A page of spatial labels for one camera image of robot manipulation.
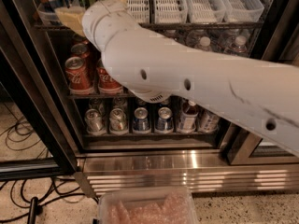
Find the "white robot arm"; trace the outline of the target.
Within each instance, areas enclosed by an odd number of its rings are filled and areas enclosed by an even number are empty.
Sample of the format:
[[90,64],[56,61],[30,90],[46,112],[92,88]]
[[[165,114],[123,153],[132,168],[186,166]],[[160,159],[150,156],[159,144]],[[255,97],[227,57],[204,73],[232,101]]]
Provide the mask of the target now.
[[101,52],[110,76],[137,97],[150,103],[183,97],[299,153],[298,67],[188,48],[141,27],[122,0],[55,13]]

